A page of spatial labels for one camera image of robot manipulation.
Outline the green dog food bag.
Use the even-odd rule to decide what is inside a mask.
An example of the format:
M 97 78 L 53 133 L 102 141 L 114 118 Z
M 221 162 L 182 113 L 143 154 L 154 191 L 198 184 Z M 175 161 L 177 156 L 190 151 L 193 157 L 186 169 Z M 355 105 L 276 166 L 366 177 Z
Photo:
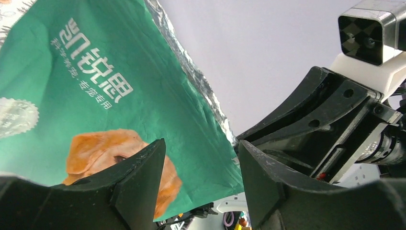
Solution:
M 0 47 L 0 170 L 44 185 L 84 170 L 79 134 L 164 139 L 182 183 L 166 219 L 242 193 L 233 134 L 143 0 L 37 0 Z

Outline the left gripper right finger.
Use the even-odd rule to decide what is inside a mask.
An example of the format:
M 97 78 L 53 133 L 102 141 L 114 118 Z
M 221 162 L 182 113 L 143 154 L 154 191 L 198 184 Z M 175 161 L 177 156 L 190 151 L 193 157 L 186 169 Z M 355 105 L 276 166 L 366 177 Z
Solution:
M 248 212 L 255 230 L 403 230 L 406 181 L 344 188 L 308 177 L 248 141 L 238 146 Z

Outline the floral tablecloth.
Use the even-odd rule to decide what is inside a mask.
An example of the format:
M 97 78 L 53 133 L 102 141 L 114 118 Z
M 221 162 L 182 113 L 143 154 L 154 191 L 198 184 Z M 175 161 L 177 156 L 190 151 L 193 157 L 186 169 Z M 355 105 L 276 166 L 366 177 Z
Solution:
M 36 0 L 0 0 L 0 46 L 2 47 L 10 29 L 28 12 Z

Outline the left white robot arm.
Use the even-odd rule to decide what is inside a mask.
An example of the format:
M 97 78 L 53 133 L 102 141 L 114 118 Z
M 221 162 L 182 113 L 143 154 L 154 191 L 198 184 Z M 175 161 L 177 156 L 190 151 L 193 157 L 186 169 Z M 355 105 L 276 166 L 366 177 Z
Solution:
M 51 187 L 0 177 L 3 230 L 149 230 L 166 144 L 76 184 Z M 215 201 L 209 213 L 247 211 L 255 230 L 403 230 L 406 181 L 384 178 L 344 188 L 307 177 L 239 144 L 245 193 Z

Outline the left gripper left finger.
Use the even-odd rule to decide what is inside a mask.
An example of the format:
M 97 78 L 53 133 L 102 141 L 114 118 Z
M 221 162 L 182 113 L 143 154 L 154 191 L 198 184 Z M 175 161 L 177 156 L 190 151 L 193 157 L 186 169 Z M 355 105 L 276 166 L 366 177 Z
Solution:
M 0 178 L 3 230 L 149 230 L 153 225 L 166 143 L 72 185 L 43 186 Z

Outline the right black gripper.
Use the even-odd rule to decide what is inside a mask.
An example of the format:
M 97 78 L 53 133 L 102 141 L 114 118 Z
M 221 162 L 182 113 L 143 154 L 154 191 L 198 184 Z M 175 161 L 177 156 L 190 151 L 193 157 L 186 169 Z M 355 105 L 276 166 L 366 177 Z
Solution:
M 355 163 L 403 165 L 403 107 L 327 68 L 312 67 L 273 112 L 237 136 L 309 176 L 336 183 Z M 332 130 L 317 130 L 328 125 Z

